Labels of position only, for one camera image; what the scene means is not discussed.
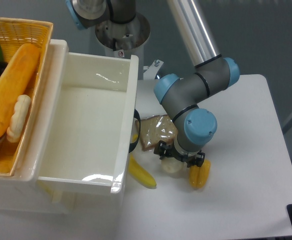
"white plastic bin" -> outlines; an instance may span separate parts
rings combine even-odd
[[[47,61],[25,157],[14,176],[0,177],[0,209],[115,213],[124,194],[138,57],[68,53],[65,41],[52,39]]]

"blue joint cap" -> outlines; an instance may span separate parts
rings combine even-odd
[[[76,27],[77,27],[79,30],[86,29],[86,27],[84,27],[84,26],[81,24],[81,22],[80,22],[80,20],[78,19],[76,13],[74,12],[74,9],[73,9],[73,6],[72,6],[72,3],[71,3],[71,0],[66,0],[65,2],[66,2],[66,6],[67,6],[67,8],[68,8],[68,10],[69,10],[69,12],[70,12],[71,17],[72,17],[73,21],[75,22]]]
[[[217,120],[214,114],[206,109],[197,108],[185,118],[184,131],[193,144],[204,146],[213,138],[216,130]]]
[[[230,72],[229,84],[228,84],[228,88],[229,88],[230,86],[237,83],[238,79],[240,78],[241,73],[240,73],[240,68],[238,67],[238,65],[233,59],[229,57],[225,57],[224,60],[228,63],[228,66],[229,66],[229,72]]]
[[[162,103],[165,94],[178,79],[180,78],[176,74],[168,74],[166,76],[163,76],[155,85],[154,93],[160,104]]]

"tabletop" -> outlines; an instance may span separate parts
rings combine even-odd
[[[155,81],[139,81],[136,109],[142,118],[165,113],[150,92]],[[125,188],[117,240],[248,239],[292,235],[286,210],[292,204],[292,164],[262,75],[238,83],[199,104],[218,128],[202,149],[211,161],[203,189],[161,170],[157,155],[133,154],[152,174],[156,189],[131,176]]]

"orange toy food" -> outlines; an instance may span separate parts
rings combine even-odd
[[[207,159],[204,160],[204,163],[201,167],[196,165],[189,168],[189,183],[194,188],[204,187],[208,176],[210,174],[211,162]]]
[[[17,98],[24,93],[36,70],[39,57],[40,49],[31,43],[25,43],[0,76],[0,137],[10,125]]]

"robotic arm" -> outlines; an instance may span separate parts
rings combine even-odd
[[[70,1],[66,3],[77,27],[96,25],[97,39],[114,52],[124,50],[134,54],[133,51],[141,49],[149,37],[148,21],[136,13],[135,0]],[[195,73],[183,79],[169,74],[156,84],[154,93],[176,126],[178,135],[173,145],[159,142],[154,153],[187,162],[188,167],[200,167],[205,158],[201,149],[216,132],[217,120],[197,104],[235,84],[240,71],[231,58],[222,58],[198,0],[167,2]],[[143,67],[143,61],[140,60],[139,65]]]

